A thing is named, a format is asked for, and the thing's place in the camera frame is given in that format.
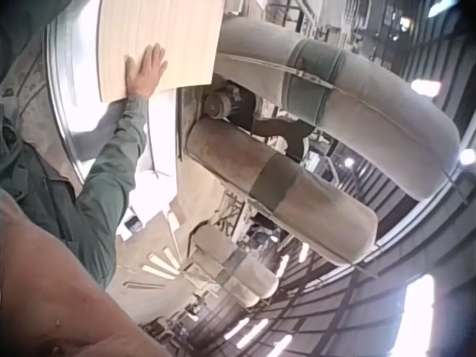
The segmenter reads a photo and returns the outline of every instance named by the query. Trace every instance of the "wooden board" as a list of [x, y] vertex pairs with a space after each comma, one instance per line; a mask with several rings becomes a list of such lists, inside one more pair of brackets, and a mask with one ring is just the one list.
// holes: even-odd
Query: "wooden board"
[[211, 83], [225, 0], [102, 0], [97, 44], [103, 102], [126, 96], [125, 57], [160, 43], [169, 66], [157, 91]]

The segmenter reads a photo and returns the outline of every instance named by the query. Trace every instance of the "concrete floor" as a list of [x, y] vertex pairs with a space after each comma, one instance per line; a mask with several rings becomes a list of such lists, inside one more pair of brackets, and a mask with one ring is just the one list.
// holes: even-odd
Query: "concrete floor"
[[[12, 88], [19, 97], [22, 137], [33, 143], [79, 192], [81, 184], [67, 159], [51, 111], [42, 36], [33, 39], [17, 59], [1, 84], [2, 91], [6, 88]], [[187, 132], [193, 122], [193, 108], [197, 101], [193, 96], [188, 100], [188, 109], [182, 115], [183, 132]], [[180, 254], [173, 248], [170, 227], [162, 213], [127, 241], [120, 237], [117, 239], [118, 268], [107, 291], [138, 323], [148, 322], [157, 316], [167, 317], [193, 300], [191, 295], [195, 288], [188, 280], [183, 277], [174, 281], [165, 280], [142, 271], [141, 264], [148, 263], [147, 255], [150, 253], [162, 257], [163, 248], [167, 246], [176, 257], [184, 257], [190, 230], [202, 220], [209, 219], [222, 201], [222, 185], [187, 156], [183, 161], [177, 161], [177, 180], [178, 195], [172, 206], [181, 224], [175, 231]], [[124, 286], [125, 282], [164, 285], [164, 288], [130, 289]]]

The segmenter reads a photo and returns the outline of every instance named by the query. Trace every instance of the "hand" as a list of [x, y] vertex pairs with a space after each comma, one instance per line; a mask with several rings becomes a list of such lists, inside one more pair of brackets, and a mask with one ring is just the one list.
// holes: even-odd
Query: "hand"
[[135, 64], [133, 58], [127, 58], [127, 95], [140, 95], [147, 98], [152, 96], [167, 69], [167, 61], [164, 61], [164, 56], [165, 50], [157, 43], [153, 48], [147, 46], [140, 68]]

